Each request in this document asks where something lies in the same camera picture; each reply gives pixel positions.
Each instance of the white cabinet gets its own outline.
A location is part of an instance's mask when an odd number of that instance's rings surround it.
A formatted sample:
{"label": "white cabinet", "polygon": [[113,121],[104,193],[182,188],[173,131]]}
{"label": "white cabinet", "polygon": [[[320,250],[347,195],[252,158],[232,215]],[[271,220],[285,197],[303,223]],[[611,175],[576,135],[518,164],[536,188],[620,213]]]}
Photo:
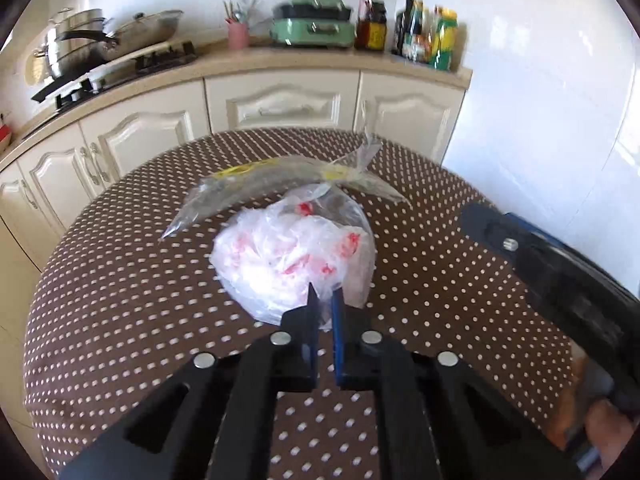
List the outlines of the white cabinet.
{"label": "white cabinet", "polygon": [[61,236],[104,190],[78,124],[36,144],[20,157],[18,165]]}
{"label": "white cabinet", "polygon": [[38,269],[0,220],[0,326],[20,341],[24,341],[29,306],[39,277]]}
{"label": "white cabinet", "polygon": [[156,155],[209,135],[202,80],[133,97],[80,121],[101,179],[110,186]]}
{"label": "white cabinet", "polygon": [[4,168],[0,173],[0,217],[40,270],[60,240],[42,210],[40,198],[28,186],[18,163]]}
{"label": "white cabinet", "polygon": [[465,91],[404,77],[363,72],[355,131],[403,144],[440,163]]}
{"label": "white cabinet", "polygon": [[211,131],[260,126],[351,130],[360,73],[274,70],[206,80]]}

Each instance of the soy sauce bottle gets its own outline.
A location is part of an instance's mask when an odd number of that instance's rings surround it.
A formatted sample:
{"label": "soy sauce bottle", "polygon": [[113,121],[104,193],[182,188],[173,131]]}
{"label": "soy sauce bottle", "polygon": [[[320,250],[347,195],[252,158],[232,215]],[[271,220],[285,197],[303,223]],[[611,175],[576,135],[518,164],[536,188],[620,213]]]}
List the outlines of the soy sauce bottle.
{"label": "soy sauce bottle", "polygon": [[386,40],[386,7],[384,0],[360,0],[355,47],[382,52]]}

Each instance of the pot lid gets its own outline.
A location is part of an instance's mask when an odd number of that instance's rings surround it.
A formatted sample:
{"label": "pot lid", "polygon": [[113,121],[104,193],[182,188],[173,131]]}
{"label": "pot lid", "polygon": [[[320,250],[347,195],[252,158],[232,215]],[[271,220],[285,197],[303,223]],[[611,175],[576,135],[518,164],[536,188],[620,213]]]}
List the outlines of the pot lid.
{"label": "pot lid", "polygon": [[311,5],[330,9],[343,9],[345,7],[342,0],[289,0],[280,4],[280,6],[282,5]]}
{"label": "pot lid", "polygon": [[110,32],[110,36],[119,36],[127,32],[130,28],[137,27],[139,25],[148,25],[156,20],[179,19],[183,14],[184,11],[180,9],[162,10],[161,12],[156,12],[155,14],[150,14],[148,16],[144,12],[137,12],[133,15],[133,20],[119,26],[113,32]]}

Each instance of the pink cup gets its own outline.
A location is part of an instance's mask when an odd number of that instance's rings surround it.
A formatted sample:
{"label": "pink cup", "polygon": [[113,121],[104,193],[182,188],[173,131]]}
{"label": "pink cup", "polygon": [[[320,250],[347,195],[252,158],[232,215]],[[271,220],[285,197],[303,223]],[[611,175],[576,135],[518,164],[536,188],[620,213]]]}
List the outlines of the pink cup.
{"label": "pink cup", "polygon": [[246,23],[227,23],[229,26],[229,50],[241,50],[249,46],[249,27]]}

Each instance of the cabinet handle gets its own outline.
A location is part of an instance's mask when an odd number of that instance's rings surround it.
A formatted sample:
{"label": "cabinet handle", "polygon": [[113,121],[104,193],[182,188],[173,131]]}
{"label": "cabinet handle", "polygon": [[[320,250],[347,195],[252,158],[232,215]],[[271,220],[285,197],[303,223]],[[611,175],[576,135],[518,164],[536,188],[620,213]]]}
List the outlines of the cabinet handle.
{"label": "cabinet handle", "polygon": [[260,114],[261,117],[278,117],[283,115],[309,115],[313,113],[313,111],[314,109],[310,105],[274,108],[271,110],[258,108],[258,114]]}
{"label": "cabinet handle", "polygon": [[93,182],[96,186],[100,186],[100,180],[89,170],[89,152],[83,146],[80,148],[80,155],[82,155],[82,164],[84,165],[84,170],[86,174],[89,175],[91,182]]}
{"label": "cabinet handle", "polygon": [[24,193],[24,197],[27,199],[27,202],[29,202],[29,204],[31,204],[31,207],[33,207],[34,209],[39,209],[38,203],[35,201],[35,199],[29,198],[29,195],[33,197],[33,193],[31,192],[31,189],[29,189],[29,186],[27,186],[27,183],[24,181],[24,179],[20,180],[20,185],[22,186],[22,192]]}
{"label": "cabinet handle", "polygon": [[98,155],[102,156],[100,154],[100,150],[98,149],[98,145],[95,142],[92,142],[90,145],[90,148],[91,148],[92,159],[94,160],[94,166],[98,168],[98,173],[100,173],[100,177],[105,182],[111,182],[111,177],[109,176],[109,173],[104,171],[100,167],[100,162],[98,162]]}

